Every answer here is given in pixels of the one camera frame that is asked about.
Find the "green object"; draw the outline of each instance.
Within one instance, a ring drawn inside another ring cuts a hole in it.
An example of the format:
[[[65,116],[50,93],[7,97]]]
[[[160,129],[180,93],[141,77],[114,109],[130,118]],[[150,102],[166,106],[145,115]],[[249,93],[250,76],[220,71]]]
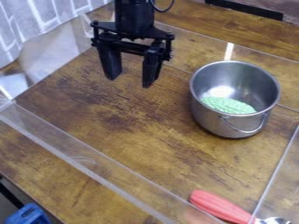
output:
[[[200,100],[206,106],[228,114],[250,114],[256,112],[244,102],[229,98],[204,97]]]

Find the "wooden table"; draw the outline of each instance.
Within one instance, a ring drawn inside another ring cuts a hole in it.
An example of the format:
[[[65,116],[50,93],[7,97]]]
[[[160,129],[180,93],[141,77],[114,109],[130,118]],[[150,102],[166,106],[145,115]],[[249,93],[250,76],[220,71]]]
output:
[[[299,28],[289,24],[182,0],[156,18],[299,59]],[[232,58],[256,62],[277,77],[282,106],[274,107],[257,135],[242,140],[218,138],[192,119],[188,79],[198,66],[222,59],[226,43],[192,32],[177,30],[173,60],[149,89],[140,87],[140,58],[124,56],[124,74],[110,82],[97,52],[89,49],[15,101],[184,199],[200,188],[252,212],[299,121],[297,65],[236,46]],[[3,123],[0,129],[1,175],[62,222],[157,222]]]

